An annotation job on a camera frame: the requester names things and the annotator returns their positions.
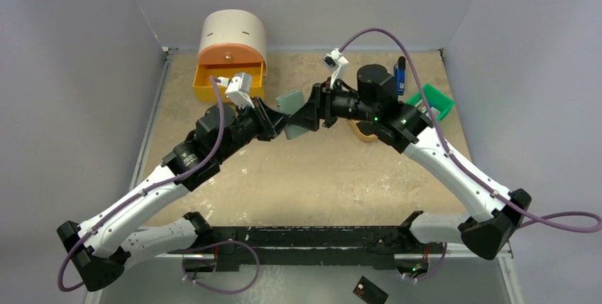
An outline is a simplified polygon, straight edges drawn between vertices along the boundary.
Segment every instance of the tabletop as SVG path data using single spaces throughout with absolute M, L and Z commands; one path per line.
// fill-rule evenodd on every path
M 323 53 L 268 54 L 264 80 L 266 103 L 311 86 L 329 75 Z M 195 53 L 176 54 L 150 137 L 144 176 L 173 146 L 184 140 L 196 121 L 213 104 L 199 101 L 192 91 Z M 347 53 L 350 66 L 344 79 L 356 86 L 356 71 L 380 64 L 393 73 L 399 53 Z M 439 52 L 414 53 L 420 80 L 452 97 Z M 402 99 L 417 92 L 406 72 Z M 466 140 L 454 107 L 441 122 L 447 140 L 469 158 Z M 226 160 L 221 172 L 194 192 L 176 200 L 147 222 L 171 223 L 186 212 L 200 212 L 214 226 L 342 226 L 397 225 L 411 212 L 464 212 L 462 204 L 420 165 L 379 141 L 362 142 L 348 121 L 309 132 L 288 141 L 252 141 Z

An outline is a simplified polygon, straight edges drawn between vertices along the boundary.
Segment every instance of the black card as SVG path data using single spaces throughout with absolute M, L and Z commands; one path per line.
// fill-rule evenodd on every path
M 374 285 L 366 277 L 362 276 L 357 283 L 354 294 L 362 299 L 366 304 L 385 304 L 389 295 Z

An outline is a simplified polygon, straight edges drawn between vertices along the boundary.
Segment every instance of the green container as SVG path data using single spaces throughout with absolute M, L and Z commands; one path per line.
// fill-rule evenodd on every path
M 456 103 L 452 99 L 448 98 L 445 94 L 442 94 L 431 84 L 426 84 L 422 89 L 425 91 L 425 96 L 427 96 L 429 105 L 441 112 L 439 116 L 437 116 L 437 121 L 443 120 L 443 118 L 447 116 Z M 407 103 L 415 107 L 420 100 L 420 92 L 416 92 L 416 94 L 414 94 Z

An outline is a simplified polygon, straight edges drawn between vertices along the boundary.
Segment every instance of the blue marker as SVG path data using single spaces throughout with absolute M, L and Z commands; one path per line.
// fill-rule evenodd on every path
M 393 67 L 393 77 L 397 82 L 397 94 L 403 96 L 403 92 L 405 92 L 405 57 L 397 59 L 397 64 Z

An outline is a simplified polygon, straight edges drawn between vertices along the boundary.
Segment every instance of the black and white robotic arm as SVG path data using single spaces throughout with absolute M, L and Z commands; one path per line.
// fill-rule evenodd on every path
M 342 81 L 348 62 L 338 50 L 328 54 L 324 62 L 333 75 L 325 82 L 313 85 L 307 102 L 292 115 L 271 109 L 257 97 L 250 98 L 250 75 L 237 74 L 232 80 L 219 78 L 237 109 L 224 107 L 221 144 L 204 166 L 190 172 L 209 155 L 217 140 L 218 107 L 207 110 L 197 121 L 195 130 L 131 192 L 86 221 L 61 225 L 58 235 L 87 289 L 97 291 L 106 287 L 140 261 L 214 242 L 207 234 L 211 226 L 195 212 L 162 227 L 140 227 L 165 206 L 215 176 L 228 157 L 252 140 L 270 141 L 279 136 L 287 125 L 316 131 L 322 122 L 323 127 L 329 128 L 337 118 L 355 119 L 370 125 L 382 142 L 426 168 L 466 207 L 464 215 L 412 213 L 402 225 L 411 239 L 422 244 L 461 243 L 482 258 L 495 258 L 520 224 L 522 216 L 483 191 L 478 183 L 452 163 L 440 146 L 429 117 L 398 101 L 395 80 L 383 66 L 360 68 L 357 72 L 358 89 L 354 90 Z M 482 173 L 453 146 L 450 149 L 499 195 L 527 209 L 530 197 L 524 190 L 509 191 Z M 182 174 L 187 176 L 181 180 L 165 181 Z M 155 183 L 162 185 L 147 191 L 148 186 Z M 115 209 L 119 211 L 106 219 Z M 106 221 L 98 227 L 103 217 Z

